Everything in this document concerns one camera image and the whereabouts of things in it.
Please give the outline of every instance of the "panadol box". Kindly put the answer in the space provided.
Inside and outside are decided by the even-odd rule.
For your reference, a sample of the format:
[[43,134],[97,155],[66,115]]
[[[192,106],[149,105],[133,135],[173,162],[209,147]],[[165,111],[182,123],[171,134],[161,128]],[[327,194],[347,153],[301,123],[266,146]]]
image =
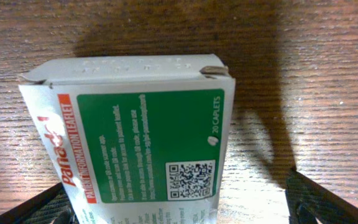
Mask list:
[[217,56],[66,58],[24,78],[80,223],[215,223],[235,85]]

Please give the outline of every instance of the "wood grain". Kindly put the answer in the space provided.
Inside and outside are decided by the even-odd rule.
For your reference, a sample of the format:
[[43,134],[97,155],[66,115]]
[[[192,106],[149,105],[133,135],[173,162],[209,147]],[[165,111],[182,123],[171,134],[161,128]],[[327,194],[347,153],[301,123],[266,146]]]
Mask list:
[[58,182],[17,88],[54,58],[214,53],[237,79],[219,223],[288,223],[298,170],[358,206],[358,1],[0,1],[0,214]]

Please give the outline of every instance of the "black object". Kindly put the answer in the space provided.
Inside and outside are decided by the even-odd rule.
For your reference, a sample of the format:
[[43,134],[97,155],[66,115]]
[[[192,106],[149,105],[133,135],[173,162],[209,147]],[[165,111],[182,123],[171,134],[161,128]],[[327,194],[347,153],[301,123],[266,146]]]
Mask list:
[[0,224],[78,224],[62,183],[0,215]]
[[358,223],[358,208],[291,170],[285,191],[290,224]]

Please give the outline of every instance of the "barcode area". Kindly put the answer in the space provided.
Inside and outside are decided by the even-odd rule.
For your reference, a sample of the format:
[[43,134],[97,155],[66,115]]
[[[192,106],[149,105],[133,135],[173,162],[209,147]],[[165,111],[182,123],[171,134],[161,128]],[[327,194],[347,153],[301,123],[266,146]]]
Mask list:
[[194,200],[213,194],[215,160],[168,162],[168,200]]

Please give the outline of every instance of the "red stripe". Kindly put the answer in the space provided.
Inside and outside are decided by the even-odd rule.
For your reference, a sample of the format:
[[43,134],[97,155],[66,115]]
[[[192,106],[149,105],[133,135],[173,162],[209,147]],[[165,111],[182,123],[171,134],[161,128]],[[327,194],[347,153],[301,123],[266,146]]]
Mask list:
[[[73,105],[71,104],[70,96],[69,94],[58,94],[59,102],[60,102],[60,109],[63,113],[63,119],[66,124],[66,130],[68,133],[68,139],[70,140],[71,149],[73,150],[73,153],[75,155],[75,162],[77,164],[78,172],[82,173],[85,172],[86,174],[89,174],[88,166],[86,165],[86,161],[82,162],[77,159],[77,154],[80,154],[82,157],[84,157],[84,149],[81,144],[80,135],[78,134],[78,127],[75,121],[74,116],[74,110]],[[89,180],[87,181],[88,185],[84,185],[84,178],[88,177]],[[80,175],[81,183],[83,184],[83,188],[85,190],[85,197],[88,201],[88,203],[96,203],[96,195],[94,193],[92,181],[90,181],[89,175]]]

